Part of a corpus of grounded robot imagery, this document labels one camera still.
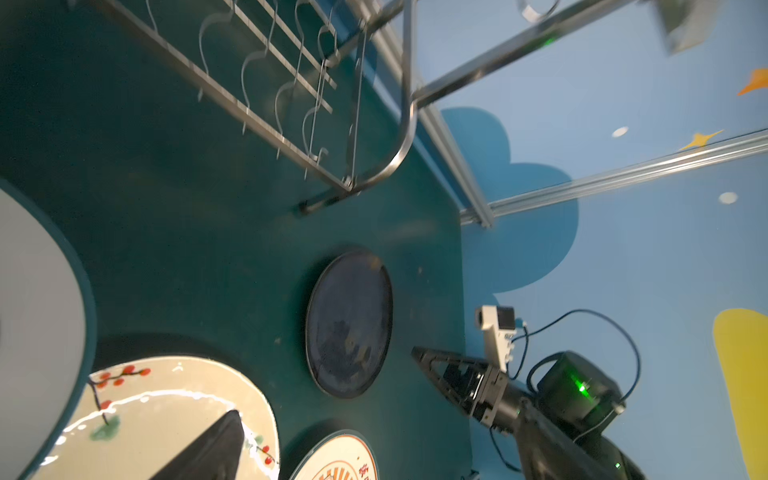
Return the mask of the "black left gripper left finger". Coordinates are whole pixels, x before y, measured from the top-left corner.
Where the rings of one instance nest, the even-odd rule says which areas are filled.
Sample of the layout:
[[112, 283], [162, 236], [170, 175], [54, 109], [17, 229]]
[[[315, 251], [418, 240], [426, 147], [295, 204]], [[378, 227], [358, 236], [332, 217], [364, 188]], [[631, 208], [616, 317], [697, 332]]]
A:
[[233, 480], [244, 445], [240, 412], [230, 410], [162, 467], [152, 480]]

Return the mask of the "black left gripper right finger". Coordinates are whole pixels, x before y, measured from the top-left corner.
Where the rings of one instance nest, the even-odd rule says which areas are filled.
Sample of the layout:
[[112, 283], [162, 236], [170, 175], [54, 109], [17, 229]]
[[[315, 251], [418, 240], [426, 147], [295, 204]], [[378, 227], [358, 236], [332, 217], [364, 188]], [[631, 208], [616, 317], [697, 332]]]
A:
[[616, 452], [601, 436], [574, 442], [534, 404], [521, 401], [515, 440], [525, 479], [617, 479]]

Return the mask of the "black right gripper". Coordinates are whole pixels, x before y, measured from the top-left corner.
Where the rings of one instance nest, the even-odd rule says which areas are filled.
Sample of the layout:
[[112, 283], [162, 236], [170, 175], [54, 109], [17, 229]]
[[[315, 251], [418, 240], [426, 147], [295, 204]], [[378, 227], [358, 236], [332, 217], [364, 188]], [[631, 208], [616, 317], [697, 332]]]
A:
[[[522, 400], [531, 393], [484, 359], [415, 346], [411, 356], [438, 392], [464, 416], [499, 432], [514, 432]], [[458, 368], [440, 368], [455, 365]]]

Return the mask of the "dark blue speckled plate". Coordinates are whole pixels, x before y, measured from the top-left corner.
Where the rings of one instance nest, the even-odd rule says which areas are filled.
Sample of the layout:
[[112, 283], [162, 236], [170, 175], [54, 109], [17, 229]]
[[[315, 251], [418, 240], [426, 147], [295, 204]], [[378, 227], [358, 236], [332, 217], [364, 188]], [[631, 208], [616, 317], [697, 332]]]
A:
[[393, 314], [391, 279], [377, 255], [353, 249], [327, 263], [304, 325], [307, 365], [321, 391], [347, 400], [372, 386], [388, 354]]

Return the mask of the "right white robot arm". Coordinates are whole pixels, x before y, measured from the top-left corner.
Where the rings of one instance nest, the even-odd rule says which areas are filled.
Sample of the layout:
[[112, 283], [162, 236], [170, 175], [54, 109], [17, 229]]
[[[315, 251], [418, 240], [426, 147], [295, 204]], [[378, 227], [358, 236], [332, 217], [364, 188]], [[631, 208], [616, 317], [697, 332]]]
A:
[[415, 347], [412, 357], [441, 395], [491, 433], [515, 439], [526, 479], [642, 479], [604, 437], [626, 405], [618, 385], [584, 357], [558, 352], [537, 384], [520, 384], [481, 359]]

